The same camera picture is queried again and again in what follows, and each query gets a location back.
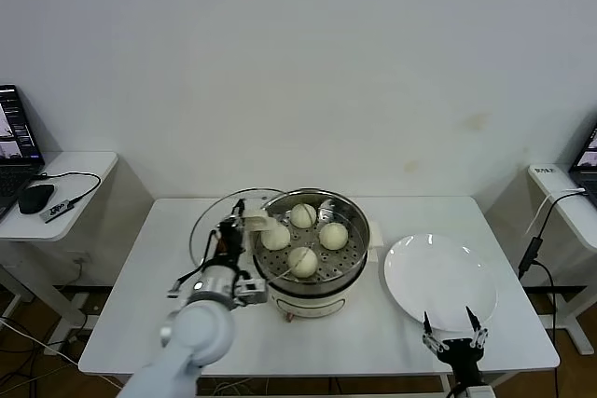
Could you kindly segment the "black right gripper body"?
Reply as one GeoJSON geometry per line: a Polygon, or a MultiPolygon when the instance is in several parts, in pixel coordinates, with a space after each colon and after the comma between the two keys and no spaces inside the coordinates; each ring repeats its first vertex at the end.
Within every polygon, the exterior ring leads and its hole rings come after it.
{"type": "Polygon", "coordinates": [[[437,349],[437,358],[451,367],[456,384],[476,387],[484,384],[478,362],[484,355],[484,346],[472,338],[446,339],[437,349]]]}

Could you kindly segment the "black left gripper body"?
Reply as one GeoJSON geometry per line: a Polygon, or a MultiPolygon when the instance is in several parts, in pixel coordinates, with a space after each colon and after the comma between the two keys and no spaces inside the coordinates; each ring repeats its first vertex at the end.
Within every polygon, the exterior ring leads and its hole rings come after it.
{"type": "Polygon", "coordinates": [[[235,218],[227,218],[219,226],[219,239],[215,249],[215,258],[228,262],[238,262],[244,252],[243,224],[235,218]]]}

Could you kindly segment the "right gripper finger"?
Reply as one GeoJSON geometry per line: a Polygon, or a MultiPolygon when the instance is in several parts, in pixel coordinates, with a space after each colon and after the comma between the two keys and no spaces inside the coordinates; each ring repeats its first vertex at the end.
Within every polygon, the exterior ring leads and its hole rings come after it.
{"type": "Polygon", "coordinates": [[[488,336],[488,329],[482,327],[478,317],[473,313],[469,306],[465,307],[468,319],[474,330],[474,335],[470,342],[470,347],[477,350],[483,350],[488,336]]]}
{"type": "Polygon", "coordinates": [[[431,352],[445,352],[449,347],[435,338],[427,312],[423,314],[423,343],[431,352]]]}

